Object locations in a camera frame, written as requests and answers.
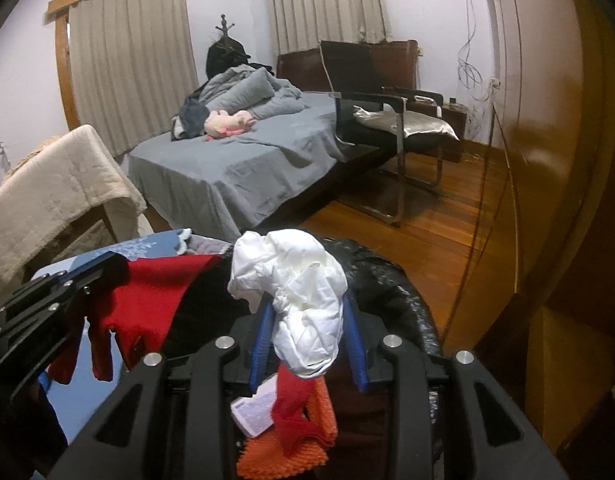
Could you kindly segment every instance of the red fabric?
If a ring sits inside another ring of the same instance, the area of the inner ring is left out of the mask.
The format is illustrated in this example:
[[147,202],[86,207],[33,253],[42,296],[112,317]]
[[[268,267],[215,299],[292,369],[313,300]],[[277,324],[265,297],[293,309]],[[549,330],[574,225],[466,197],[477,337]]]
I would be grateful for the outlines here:
[[276,402],[271,409],[271,420],[274,421],[274,431],[285,456],[294,454],[307,438],[316,439],[323,447],[334,445],[323,428],[307,420],[304,414],[315,383],[316,379],[299,379],[284,364],[278,367]]
[[[101,381],[113,378],[110,331],[115,332],[129,368],[146,353],[158,352],[185,290],[200,272],[219,261],[216,255],[183,255],[129,262],[127,282],[92,298],[86,310],[94,376]],[[72,341],[48,370],[50,377],[61,384],[68,384],[74,373],[82,321],[73,334]]]

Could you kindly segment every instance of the headboard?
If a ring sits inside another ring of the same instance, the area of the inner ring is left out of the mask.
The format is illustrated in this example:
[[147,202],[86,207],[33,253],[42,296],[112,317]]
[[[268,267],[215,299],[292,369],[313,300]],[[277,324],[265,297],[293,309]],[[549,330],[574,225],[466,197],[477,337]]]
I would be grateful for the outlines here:
[[[418,44],[415,40],[372,44],[370,52],[383,86],[416,89]],[[276,72],[278,77],[289,79],[304,91],[331,90],[318,48],[281,54],[278,56]]]

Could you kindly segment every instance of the curtain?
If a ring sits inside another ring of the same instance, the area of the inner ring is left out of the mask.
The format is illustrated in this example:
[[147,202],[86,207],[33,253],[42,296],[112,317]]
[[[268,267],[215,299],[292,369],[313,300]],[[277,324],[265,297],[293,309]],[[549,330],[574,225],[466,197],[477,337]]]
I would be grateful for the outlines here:
[[380,43],[387,35],[380,0],[271,0],[271,10],[279,54],[319,40]]
[[185,0],[81,0],[69,10],[74,98],[112,155],[170,129],[198,87]]

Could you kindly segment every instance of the stuffed animal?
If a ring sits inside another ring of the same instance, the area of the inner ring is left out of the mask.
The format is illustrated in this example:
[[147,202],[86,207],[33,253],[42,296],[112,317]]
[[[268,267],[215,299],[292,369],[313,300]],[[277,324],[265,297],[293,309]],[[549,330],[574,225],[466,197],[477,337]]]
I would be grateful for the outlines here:
[[228,114],[225,110],[213,111],[205,121],[205,140],[223,139],[244,134],[252,129],[256,122],[254,116],[246,110]]

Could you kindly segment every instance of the gray bed sheet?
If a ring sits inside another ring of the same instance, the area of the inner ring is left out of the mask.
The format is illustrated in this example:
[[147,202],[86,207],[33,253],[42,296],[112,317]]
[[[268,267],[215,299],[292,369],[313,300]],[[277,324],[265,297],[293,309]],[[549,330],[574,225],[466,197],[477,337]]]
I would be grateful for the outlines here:
[[371,149],[336,139],[331,97],[303,97],[305,110],[258,121],[240,136],[172,142],[166,133],[146,140],[129,153],[129,178],[172,228],[233,242],[337,161]]

